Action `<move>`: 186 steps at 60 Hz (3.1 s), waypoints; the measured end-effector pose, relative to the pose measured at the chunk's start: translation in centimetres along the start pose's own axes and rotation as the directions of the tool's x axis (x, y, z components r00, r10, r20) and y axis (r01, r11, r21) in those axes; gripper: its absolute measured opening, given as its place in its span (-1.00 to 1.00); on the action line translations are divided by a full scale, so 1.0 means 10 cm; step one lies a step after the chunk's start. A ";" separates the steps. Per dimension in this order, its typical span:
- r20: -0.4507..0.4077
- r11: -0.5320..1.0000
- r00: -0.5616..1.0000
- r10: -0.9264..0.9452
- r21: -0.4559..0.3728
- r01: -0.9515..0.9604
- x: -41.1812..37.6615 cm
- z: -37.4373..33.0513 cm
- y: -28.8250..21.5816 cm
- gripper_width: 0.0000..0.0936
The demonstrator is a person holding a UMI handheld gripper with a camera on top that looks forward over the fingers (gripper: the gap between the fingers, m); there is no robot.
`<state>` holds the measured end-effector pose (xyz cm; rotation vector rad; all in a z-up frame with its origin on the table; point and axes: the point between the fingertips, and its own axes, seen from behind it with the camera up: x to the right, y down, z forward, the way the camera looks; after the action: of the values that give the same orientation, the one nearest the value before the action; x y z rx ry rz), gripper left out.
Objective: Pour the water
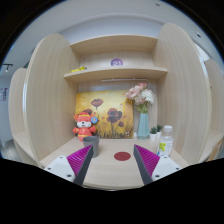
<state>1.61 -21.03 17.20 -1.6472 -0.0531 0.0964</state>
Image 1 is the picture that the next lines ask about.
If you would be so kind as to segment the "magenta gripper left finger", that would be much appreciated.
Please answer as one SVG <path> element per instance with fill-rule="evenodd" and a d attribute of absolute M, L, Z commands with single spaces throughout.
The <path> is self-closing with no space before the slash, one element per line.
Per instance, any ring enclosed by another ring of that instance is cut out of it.
<path fill-rule="evenodd" d="M 86 146 L 67 157 L 68 163 L 75 174 L 74 183 L 76 185 L 83 185 L 92 157 L 92 146 Z"/>

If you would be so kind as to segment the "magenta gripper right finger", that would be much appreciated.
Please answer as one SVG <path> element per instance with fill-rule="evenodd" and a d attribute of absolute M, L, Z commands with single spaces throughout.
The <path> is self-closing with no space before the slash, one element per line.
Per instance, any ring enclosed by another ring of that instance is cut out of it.
<path fill-rule="evenodd" d="M 134 145 L 134 157 L 137 162 L 143 184 L 147 185 L 152 183 L 152 174 L 160 160 L 160 157 L 139 145 Z"/>

